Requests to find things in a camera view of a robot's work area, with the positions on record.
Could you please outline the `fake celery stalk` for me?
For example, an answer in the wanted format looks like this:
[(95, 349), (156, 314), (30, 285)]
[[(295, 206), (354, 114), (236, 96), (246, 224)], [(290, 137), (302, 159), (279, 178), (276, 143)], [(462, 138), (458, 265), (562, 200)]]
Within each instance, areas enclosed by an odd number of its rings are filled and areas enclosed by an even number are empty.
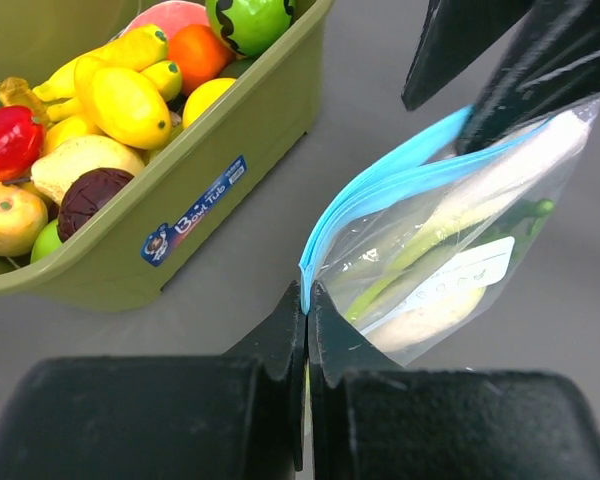
[(469, 225), (463, 230), (455, 228), (445, 237), (441, 232), (428, 233), (425, 237), (417, 239), (413, 246), (404, 248), (404, 252), (390, 264), (389, 272), (354, 300), (344, 314), (344, 318), (355, 324), (369, 317), (378, 309), (378, 304), (387, 303), (386, 298), (392, 295), (393, 290), (404, 289), (407, 280), (416, 280), (418, 275), (431, 270), (431, 267), (425, 265), (426, 260), (436, 262), (435, 254), (445, 256), (458, 253), (462, 242), (467, 244), (466, 248), (487, 244), (512, 236), (520, 224), (526, 225), (522, 239), (534, 238), (545, 220), (553, 213), (554, 208), (555, 203), (548, 198), (538, 201), (521, 199), (479, 235), (475, 234), (478, 230), (476, 224)]

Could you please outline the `blue zip clear bag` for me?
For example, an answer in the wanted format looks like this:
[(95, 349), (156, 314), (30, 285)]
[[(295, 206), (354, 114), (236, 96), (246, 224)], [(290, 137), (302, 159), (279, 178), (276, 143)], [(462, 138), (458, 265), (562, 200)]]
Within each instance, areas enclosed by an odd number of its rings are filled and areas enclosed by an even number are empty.
[(470, 108), (414, 135), (353, 178), (316, 222), (299, 261), (300, 305), (323, 286), (373, 346), (407, 365), (487, 310), (554, 212), (598, 100), (468, 154)]

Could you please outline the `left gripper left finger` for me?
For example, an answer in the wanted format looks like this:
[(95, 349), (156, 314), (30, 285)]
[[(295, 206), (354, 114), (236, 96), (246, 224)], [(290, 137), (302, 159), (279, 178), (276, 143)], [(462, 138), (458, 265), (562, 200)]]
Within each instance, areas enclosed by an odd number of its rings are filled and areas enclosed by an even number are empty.
[(0, 417), (0, 479), (292, 479), (303, 467), (300, 287), (220, 355), (60, 357)]

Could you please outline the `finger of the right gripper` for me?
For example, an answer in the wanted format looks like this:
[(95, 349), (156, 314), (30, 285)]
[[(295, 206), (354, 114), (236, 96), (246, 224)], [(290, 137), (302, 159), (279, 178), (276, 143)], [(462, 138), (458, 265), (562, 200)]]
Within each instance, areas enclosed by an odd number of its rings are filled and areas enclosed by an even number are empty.
[(402, 101), (421, 107), (456, 78), (531, 8), (526, 0), (431, 0)]
[(475, 152), (598, 98), (600, 1), (536, 1), (482, 89), (456, 151)]

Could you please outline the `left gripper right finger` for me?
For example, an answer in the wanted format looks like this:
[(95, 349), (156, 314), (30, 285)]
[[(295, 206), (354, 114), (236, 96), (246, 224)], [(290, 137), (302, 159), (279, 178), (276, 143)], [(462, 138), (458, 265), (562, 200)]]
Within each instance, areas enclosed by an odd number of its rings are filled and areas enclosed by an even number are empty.
[(569, 378), (405, 369), (320, 283), (307, 327), (316, 478), (600, 479), (600, 432)]

